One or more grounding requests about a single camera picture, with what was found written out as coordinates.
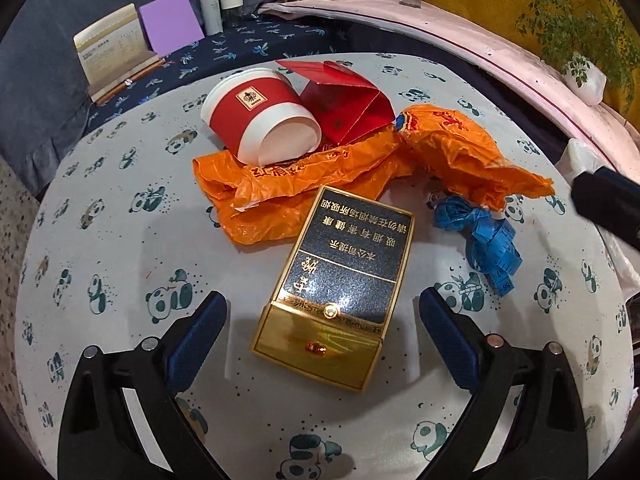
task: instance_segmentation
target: purple card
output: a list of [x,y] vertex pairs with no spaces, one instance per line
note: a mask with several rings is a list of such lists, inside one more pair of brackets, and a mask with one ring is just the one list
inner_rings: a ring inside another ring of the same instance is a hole
[[159,57],[204,39],[189,0],[155,0],[139,10],[151,49]]

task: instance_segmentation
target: orange plastic bag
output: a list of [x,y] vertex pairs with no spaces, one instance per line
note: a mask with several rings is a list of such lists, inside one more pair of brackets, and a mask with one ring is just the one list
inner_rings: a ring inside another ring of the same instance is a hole
[[492,137],[458,111],[415,105],[402,112],[396,125],[425,167],[453,194],[500,211],[510,194],[538,198],[555,193],[550,178],[504,158]]
[[[340,189],[359,196],[377,199],[393,178],[411,175],[418,162],[400,147],[372,170],[342,184]],[[260,240],[279,240],[300,234],[306,216],[311,210],[316,190],[295,196],[281,196],[260,202],[243,212],[234,207],[234,197],[219,199],[209,195],[218,210],[218,222],[225,233],[239,244],[253,244]]]
[[293,197],[322,184],[340,187],[375,168],[403,145],[389,124],[356,142],[313,153],[288,166],[244,166],[228,150],[193,161],[193,172],[203,191],[217,200],[233,197],[240,211],[277,197]]

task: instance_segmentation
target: red paper box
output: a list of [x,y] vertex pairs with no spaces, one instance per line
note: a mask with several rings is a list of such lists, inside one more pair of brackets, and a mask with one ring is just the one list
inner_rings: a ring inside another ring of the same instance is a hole
[[322,133],[337,146],[348,144],[396,119],[389,99],[360,74],[334,61],[279,61],[309,79],[300,98]]

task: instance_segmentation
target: blue gripper pad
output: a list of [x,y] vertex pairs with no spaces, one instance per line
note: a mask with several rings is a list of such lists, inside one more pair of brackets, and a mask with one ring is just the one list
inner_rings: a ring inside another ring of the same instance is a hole
[[166,389],[172,397],[191,387],[226,321],[226,300],[217,293],[167,361]]
[[426,288],[418,304],[420,319],[459,388],[474,393],[480,384],[478,356],[450,316],[449,305]]

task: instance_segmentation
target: blue bedsheet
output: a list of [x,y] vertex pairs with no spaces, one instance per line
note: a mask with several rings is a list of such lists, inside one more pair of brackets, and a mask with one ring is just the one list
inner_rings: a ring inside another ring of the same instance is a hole
[[102,106],[92,105],[85,134],[135,106],[213,74],[286,57],[348,51],[341,28],[257,18],[169,54],[164,66],[135,81]]

